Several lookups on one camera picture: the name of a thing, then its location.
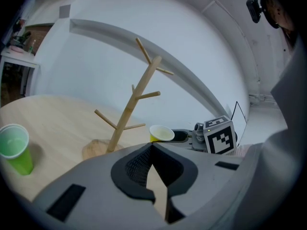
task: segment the white ceiling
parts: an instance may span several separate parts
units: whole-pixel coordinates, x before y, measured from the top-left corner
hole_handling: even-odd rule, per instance
[[[281,29],[272,28],[262,16],[254,23],[246,7],[247,0],[185,0],[201,12],[221,32],[242,67],[249,94],[255,104],[270,92],[279,80],[289,58]]]

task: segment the wooden post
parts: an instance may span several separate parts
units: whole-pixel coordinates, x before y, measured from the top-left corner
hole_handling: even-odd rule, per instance
[[[106,150],[107,153],[113,152],[115,149],[115,146],[117,145],[119,138],[125,129],[125,126],[136,106],[138,103],[137,97],[141,96],[143,94],[143,91],[145,90],[150,78],[153,76],[155,70],[159,66],[162,58],[160,56],[157,56],[153,59],[152,63],[148,66],[146,71],[144,72],[141,80],[139,81],[138,85],[136,86],[135,90],[132,93],[132,96],[130,97],[130,100],[128,101],[128,104],[126,105],[126,108],[124,112],[122,113],[118,124],[117,129],[114,131],[113,136],[110,140],[109,146]]]

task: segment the wooden base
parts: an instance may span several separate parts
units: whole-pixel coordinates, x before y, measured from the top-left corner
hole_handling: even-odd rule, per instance
[[[99,140],[99,139],[92,140],[82,149],[83,160],[106,154],[106,150],[109,143],[110,140]],[[115,150],[123,148],[124,148],[123,146],[117,144]]]

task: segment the brick wall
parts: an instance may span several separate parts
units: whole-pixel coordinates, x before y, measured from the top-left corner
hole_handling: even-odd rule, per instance
[[[28,51],[33,41],[36,40],[32,53],[35,55],[45,36],[49,32],[52,25],[29,26],[25,28],[25,32],[31,32],[30,38],[27,40],[24,50]]]

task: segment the paper cup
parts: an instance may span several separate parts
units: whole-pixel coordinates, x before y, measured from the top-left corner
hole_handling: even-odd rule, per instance
[[[170,141],[174,139],[175,133],[168,127],[161,125],[153,125],[149,128],[150,142],[153,141]]]
[[[0,129],[0,155],[21,175],[30,174],[33,169],[28,143],[28,131],[21,125],[10,124]]]

